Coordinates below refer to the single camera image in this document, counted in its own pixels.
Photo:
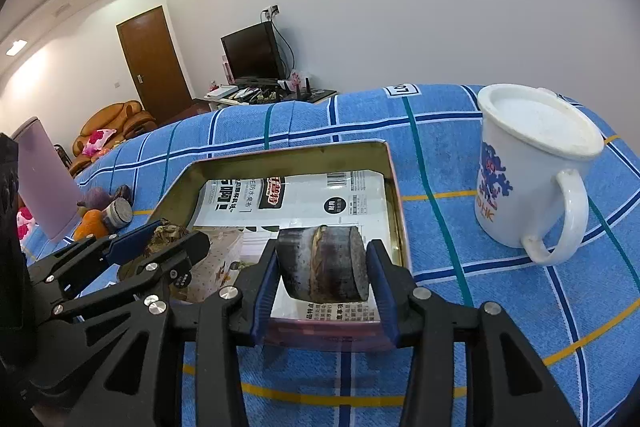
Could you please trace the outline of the blue plaid tablecloth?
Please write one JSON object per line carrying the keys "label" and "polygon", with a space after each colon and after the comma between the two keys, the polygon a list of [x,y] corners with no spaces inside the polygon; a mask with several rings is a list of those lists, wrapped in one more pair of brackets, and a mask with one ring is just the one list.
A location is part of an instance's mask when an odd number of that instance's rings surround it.
{"label": "blue plaid tablecloth", "polygon": [[228,107],[70,185],[134,210],[27,237],[26,424],[638,424],[639,158],[570,98]]}

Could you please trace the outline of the orange leather sofa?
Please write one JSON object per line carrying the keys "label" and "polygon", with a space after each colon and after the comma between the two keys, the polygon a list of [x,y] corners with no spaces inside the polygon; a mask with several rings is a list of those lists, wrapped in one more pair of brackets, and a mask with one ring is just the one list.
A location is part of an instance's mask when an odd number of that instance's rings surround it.
{"label": "orange leather sofa", "polygon": [[[156,128],[155,118],[138,101],[114,103],[105,106],[89,118],[84,127],[81,128],[73,144],[75,159],[68,167],[68,171],[72,176],[77,176],[82,170],[85,170],[102,156],[111,152],[114,147]],[[81,152],[90,134],[96,129],[115,129],[117,133],[108,140],[104,149],[98,155],[89,158],[82,155]]]}

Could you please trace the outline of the printed paper sheet in tin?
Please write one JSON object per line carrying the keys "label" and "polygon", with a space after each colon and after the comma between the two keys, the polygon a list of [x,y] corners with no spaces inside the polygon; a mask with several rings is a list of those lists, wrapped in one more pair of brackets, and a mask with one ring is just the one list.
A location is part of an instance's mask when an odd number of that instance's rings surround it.
{"label": "printed paper sheet in tin", "polygon": [[[259,261],[267,243],[283,229],[357,227],[364,247],[370,239],[390,243],[382,174],[340,171],[262,179],[209,180],[198,194],[188,228],[209,239],[207,256],[192,269],[179,297],[201,303],[232,285]],[[364,303],[307,303],[291,298],[282,277],[271,312],[292,321],[375,322],[370,291]]]}

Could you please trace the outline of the purple cylindrical container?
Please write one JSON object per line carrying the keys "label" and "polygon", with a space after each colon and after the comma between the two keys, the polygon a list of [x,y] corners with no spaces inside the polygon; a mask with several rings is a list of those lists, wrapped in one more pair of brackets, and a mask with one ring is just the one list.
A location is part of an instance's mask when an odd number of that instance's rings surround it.
{"label": "purple cylindrical container", "polygon": [[18,127],[12,140],[18,145],[18,193],[39,228],[58,243],[79,221],[80,188],[37,117]]}

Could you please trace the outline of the round purple fruit with stem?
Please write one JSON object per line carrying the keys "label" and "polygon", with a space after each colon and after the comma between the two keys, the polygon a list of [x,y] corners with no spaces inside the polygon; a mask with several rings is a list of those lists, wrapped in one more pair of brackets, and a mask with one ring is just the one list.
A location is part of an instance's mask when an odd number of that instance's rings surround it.
{"label": "round purple fruit with stem", "polygon": [[85,208],[87,210],[104,210],[111,204],[114,197],[104,190],[102,187],[93,187],[82,196],[81,200],[78,200],[77,207]]}

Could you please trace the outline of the pink metal tin box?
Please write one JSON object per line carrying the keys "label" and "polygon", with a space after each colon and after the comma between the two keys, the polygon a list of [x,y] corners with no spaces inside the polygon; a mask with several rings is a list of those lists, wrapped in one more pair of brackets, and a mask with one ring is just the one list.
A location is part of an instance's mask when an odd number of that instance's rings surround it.
{"label": "pink metal tin box", "polygon": [[270,239],[284,262],[264,340],[324,351],[382,351],[385,336],[366,265],[372,239],[410,265],[390,147],[383,141],[311,145],[198,160],[183,169],[149,219],[210,240],[186,298],[233,284]]}

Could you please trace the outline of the orange fruit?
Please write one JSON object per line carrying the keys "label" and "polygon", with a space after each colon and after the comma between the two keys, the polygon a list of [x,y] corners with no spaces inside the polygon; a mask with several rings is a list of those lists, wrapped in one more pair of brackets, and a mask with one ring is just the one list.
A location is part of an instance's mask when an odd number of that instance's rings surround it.
{"label": "orange fruit", "polygon": [[93,236],[95,239],[102,239],[102,237],[108,234],[110,234],[110,231],[108,231],[108,228],[103,222],[102,211],[99,209],[90,209],[82,216],[74,232],[74,239],[76,242],[88,236]]}

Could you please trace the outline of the pink floral cushion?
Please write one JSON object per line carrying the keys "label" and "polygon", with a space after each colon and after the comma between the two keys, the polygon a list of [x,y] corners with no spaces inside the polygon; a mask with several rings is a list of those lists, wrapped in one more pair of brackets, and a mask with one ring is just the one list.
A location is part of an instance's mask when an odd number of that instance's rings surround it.
{"label": "pink floral cushion", "polygon": [[104,149],[105,144],[108,142],[108,140],[111,139],[111,137],[116,133],[117,131],[115,129],[94,130],[90,134],[86,144],[84,145],[81,154],[89,158],[98,155],[101,150]]}

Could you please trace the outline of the black television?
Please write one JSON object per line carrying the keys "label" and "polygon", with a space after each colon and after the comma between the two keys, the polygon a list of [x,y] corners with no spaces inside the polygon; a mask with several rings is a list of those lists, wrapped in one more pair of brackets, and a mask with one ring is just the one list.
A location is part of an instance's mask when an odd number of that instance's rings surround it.
{"label": "black television", "polygon": [[221,44],[236,81],[284,79],[284,63],[271,22],[232,32],[221,38]]}

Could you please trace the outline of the white tv stand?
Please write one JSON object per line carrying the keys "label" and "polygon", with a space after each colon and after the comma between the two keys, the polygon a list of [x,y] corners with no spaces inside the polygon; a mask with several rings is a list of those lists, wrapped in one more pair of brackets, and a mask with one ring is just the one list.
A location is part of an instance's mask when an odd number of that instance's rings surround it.
{"label": "white tv stand", "polygon": [[219,86],[198,98],[210,106],[265,105],[299,101],[320,103],[337,95],[335,90],[311,87],[308,78],[303,80],[250,80],[240,84]]}

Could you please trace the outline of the brown wooden door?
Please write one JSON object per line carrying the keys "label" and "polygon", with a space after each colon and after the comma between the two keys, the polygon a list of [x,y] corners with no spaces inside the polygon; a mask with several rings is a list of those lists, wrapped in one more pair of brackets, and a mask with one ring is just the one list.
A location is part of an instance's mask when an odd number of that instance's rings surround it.
{"label": "brown wooden door", "polygon": [[192,105],[163,7],[116,26],[134,87],[157,124],[168,124]]}

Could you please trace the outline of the small brown wrinkled fruit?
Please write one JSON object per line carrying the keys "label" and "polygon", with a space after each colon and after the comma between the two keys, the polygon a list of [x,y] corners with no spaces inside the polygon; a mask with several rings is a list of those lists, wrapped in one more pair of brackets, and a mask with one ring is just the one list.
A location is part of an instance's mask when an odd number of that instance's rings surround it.
{"label": "small brown wrinkled fruit", "polygon": [[143,249],[143,256],[151,257],[160,253],[163,249],[178,242],[179,239],[182,239],[188,233],[189,231],[186,228],[180,227],[180,225],[171,225],[170,223],[159,225],[153,231],[149,242],[146,243]]}

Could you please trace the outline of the cut purple yam slice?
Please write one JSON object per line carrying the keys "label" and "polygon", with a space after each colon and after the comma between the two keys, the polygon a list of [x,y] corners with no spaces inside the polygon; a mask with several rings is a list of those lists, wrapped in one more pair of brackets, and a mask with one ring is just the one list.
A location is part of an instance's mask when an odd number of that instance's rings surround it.
{"label": "cut purple yam slice", "polygon": [[117,197],[102,211],[102,222],[107,230],[115,233],[130,225],[132,218],[132,208],[127,199]]}

